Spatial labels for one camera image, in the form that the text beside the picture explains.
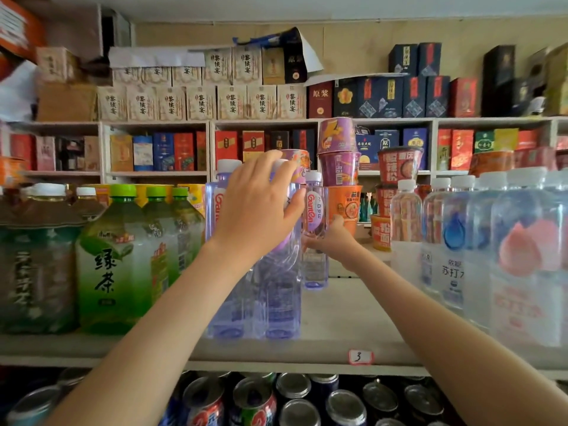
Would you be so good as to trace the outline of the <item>large brown cardboard box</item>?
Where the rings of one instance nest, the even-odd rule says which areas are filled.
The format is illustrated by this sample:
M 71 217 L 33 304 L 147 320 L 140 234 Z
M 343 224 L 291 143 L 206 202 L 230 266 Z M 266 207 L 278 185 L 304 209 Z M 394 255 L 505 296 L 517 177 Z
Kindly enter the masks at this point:
M 98 120 L 97 86 L 47 83 L 38 89 L 38 122 Z

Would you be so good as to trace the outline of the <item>large clear water bottle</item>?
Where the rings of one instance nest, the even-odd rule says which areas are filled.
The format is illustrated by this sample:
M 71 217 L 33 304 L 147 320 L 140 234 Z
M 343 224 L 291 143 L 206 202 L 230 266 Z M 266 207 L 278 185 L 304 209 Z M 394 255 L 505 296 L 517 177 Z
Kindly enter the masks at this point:
M 208 241 L 217 227 L 219 213 L 231 174 L 242 165 L 238 159 L 217 161 L 217 178 L 206 184 L 204 189 L 205 240 Z M 209 323 L 209 338 L 242 338 L 249 333 L 252 317 L 251 281 L 253 269 L 238 281 L 227 299 Z
M 296 339 L 301 329 L 301 219 L 253 269 L 252 335 L 258 339 Z

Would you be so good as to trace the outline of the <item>stack of beige liquor boxes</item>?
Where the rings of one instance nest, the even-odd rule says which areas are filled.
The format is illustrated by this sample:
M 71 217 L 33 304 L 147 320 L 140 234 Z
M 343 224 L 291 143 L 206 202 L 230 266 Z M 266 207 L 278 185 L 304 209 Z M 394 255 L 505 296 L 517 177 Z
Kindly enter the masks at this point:
M 206 49 L 204 67 L 112 69 L 98 88 L 103 121 L 277 120 L 306 118 L 299 84 L 263 85 L 262 48 Z

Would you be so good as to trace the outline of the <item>tan liquor box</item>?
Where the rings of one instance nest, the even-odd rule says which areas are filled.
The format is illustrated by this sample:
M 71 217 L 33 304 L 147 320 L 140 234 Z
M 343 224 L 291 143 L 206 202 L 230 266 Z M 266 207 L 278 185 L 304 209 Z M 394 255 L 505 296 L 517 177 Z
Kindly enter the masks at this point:
M 284 85 L 285 83 L 285 55 L 283 48 L 263 48 L 262 84 Z

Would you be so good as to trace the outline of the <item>white wall shelf unit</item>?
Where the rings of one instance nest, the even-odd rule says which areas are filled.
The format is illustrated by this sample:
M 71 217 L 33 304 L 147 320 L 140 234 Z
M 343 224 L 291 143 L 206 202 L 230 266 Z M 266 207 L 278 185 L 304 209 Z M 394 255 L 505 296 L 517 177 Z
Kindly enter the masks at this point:
M 165 183 L 181 179 L 183 183 L 197 179 L 210 181 L 216 174 L 215 132 L 217 130 L 292 130 L 313 128 L 319 133 L 323 119 L 301 120 L 190 120 L 190 121 L 145 121 L 145 122 L 11 122 L 0 123 L 0 155 L 11 154 L 11 135 L 28 133 L 31 135 L 95 135 L 98 134 L 98 171 L 26 171 L 32 179 L 59 179 L 71 183 L 81 178 L 87 183 L 158 183 L 159 178 L 168 178 Z M 426 127 L 429 132 L 428 170 L 421 170 L 419 177 L 435 179 L 465 175 L 464 170 L 437 169 L 437 136 L 439 128 L 449 129 L 493 129 L 493 128 L 541 128 L 540 145 L 557 146 L 558 135 L 568 135 L 568 116 L 529 116 L 529 117 L 476 117 L 476 118 L 394 118 L 394 119 L 353 119 L 353 123 L 367 128 L 410 128 Z M 114 171 L 111 165 L 110 138 L 112 135 L 138 135 L 153 132 L 183 132 L 203 130 L 207 135 L 206 171 Z

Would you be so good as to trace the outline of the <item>large dark tea bottle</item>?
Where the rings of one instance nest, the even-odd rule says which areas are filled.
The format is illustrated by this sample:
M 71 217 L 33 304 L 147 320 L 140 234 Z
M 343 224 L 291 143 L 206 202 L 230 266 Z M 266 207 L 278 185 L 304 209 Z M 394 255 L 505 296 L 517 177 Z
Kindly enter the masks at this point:
M 84 225 L 67 200 L 66 185 L 32 186 L 0 241 L 0 333 L 77 328 L 75 242 Z
M 75 201 L 70 207 L 85 221 L 96 220 L 106 210 L 106 206 L 99 202 L 94 187 L 77 187 L 75 195 Z

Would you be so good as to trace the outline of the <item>person's right forearm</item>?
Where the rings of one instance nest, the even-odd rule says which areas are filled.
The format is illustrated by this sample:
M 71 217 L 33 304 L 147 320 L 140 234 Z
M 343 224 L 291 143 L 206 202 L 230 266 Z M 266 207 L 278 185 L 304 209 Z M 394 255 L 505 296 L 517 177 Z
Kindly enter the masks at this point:
M 534 367 L 360 249 L 366 287 L 468 426 L 568 426 L 568 395 Z

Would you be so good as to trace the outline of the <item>person's right hand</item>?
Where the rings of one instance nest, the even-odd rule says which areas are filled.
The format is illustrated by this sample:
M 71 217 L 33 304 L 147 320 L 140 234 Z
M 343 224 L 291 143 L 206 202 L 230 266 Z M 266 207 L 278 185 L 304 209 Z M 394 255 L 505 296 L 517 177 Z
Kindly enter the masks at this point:
M 362 253 L 366 252 L 347 229 L 345 237 L 329 237 L 328 228 L 318 236 L 305 233 L 302 236 L 302 246 L 304 249 L 322 251 L 350 272 L 356 272 L 356 261 Z

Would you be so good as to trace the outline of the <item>curled white poster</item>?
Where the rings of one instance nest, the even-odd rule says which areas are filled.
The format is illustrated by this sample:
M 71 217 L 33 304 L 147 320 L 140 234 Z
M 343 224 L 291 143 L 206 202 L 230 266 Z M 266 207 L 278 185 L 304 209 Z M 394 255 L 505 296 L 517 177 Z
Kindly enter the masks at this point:
M 324 70 L 324 66 L 318 58 L 316 51 L 309 44 L 307 39 L 302 35 L 298 27 L 292 27 L 278 33 L 263 35 L 260 37 L 239 38 L 232 37 L 233 46 L 259 46 L 261 48 L 276 48 L 300 45 L 304 64 L 308 73 L 314 73 Z

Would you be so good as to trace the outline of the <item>tall black liquor box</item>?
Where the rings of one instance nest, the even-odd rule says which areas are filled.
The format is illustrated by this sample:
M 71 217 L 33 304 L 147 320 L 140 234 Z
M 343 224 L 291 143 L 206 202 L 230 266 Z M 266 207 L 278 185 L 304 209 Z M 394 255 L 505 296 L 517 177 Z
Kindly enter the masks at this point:
M 500 86 L 515 77 L 516 45 L 498 45 L 485 53 L 482 64 L 480 114 L 496 117 Z

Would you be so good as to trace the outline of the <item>row of clear soda bottles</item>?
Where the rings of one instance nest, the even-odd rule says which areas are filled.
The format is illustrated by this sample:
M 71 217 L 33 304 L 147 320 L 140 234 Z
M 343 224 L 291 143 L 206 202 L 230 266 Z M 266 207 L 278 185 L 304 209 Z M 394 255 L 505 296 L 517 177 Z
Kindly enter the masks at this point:
M 568 349 L 568 167 L 416 187 L 391 201 L 394 271 L 502 343 Z

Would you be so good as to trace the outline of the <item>orange cardboard carton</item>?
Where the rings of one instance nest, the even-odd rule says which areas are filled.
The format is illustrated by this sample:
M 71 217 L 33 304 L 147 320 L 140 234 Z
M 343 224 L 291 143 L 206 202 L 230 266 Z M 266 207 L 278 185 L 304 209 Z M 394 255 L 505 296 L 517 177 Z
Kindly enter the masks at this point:
M 0 50 L 36 63 L 37 48 L 44 46 L 41 20 L 13 0 L 0 0 Z

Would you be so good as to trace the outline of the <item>small clear water bottle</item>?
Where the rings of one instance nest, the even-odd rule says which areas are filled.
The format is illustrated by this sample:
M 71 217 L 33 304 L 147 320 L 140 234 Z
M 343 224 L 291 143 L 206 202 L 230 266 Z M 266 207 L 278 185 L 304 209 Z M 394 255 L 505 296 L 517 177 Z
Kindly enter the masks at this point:
M 303 237 L 318 238 L 326 229 L 325 199 L 322 173 L 308 171 L 305 174 L 305 206 L 303 214 Z M 328 286 L 328 256 L 321 250 L 304 246 L 303 252 L 304 286 L 319 290 Z

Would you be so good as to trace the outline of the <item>small green glass bottles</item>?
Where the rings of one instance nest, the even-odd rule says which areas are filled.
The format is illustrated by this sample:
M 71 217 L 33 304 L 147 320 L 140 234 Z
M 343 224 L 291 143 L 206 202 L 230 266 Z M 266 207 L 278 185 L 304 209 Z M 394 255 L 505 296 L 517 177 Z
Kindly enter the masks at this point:
M 359 222 L 371 222 L 371 216 L 377 214 L 378 204 L 375 193 L 361 193 L 359 199 Z

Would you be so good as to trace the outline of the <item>person's left forearm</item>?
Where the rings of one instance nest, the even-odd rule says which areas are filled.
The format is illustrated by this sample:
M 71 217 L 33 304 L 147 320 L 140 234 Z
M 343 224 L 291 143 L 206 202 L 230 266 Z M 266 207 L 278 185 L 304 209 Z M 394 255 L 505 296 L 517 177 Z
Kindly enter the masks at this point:
M 43 426 L 157 426 L 203 331 L 263 252 L 210 240 Z

